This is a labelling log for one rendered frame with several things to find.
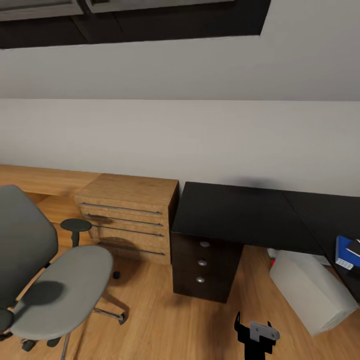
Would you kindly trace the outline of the swivel chair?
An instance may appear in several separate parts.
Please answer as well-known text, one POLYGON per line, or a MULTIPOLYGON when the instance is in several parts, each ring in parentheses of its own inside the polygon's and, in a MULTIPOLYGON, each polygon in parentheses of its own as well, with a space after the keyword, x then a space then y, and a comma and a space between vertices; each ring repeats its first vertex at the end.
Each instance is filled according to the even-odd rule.
POLYGON ((120 325, 126 318, 95 307, 110 275, 118 279, 120 272, 113 270, 113 255, 105 247, 79 245, 79 232, 90 230, 91 222, 70 218, 60 227, 72 231, 72 248, 50 263, 59 250, 56 228, 19 187, 0 187, 0 342, 16 335, 29 352, 32 340, 48 340, 47 346, 55 347, 65 336, 60 359, 65 360, 71 332, 92 311, 120 325))

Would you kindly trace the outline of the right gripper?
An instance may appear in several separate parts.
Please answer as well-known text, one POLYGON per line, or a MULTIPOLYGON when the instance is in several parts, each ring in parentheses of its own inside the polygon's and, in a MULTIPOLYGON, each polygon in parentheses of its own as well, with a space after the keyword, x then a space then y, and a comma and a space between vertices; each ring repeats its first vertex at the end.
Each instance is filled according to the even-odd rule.
MULTIPOLYGON (((271 327, 269 320, 268 326, 271 327)), ((257 353, 263 360, 265 359, 265 352, 272 354, 273 345, 276 345, 276 340, 269 339, 264 336, 259 337, 259 342, 250 338, 250 328, 240 324, 240 311, 237 314, 234 323, 234 329, 237 331, 237 340, 244 343, 244 355, 248 352, 257 353)))

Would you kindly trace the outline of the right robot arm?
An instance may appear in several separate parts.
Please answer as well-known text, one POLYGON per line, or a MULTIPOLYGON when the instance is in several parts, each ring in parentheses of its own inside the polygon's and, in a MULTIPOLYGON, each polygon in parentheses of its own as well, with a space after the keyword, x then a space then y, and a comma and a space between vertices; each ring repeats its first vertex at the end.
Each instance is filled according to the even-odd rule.
POLYGON ((250 322, 250 328, 240 324, 240 311, 234 323, 237 331, 237 340, 244 343, 245 360, 266 360, 265 352, 272 354, 273 345, 281 338, 279 331, 271 326, 256 321, 250 322))

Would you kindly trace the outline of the folder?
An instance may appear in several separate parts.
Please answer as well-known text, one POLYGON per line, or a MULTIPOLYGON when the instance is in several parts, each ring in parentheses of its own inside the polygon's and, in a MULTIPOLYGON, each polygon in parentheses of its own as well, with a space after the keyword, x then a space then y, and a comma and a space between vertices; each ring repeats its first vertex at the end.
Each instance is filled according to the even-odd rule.
POLYGON ((360 257, 346 250, 352 242, 340 235, 336 238, 335 263, 360 275, 360 257))

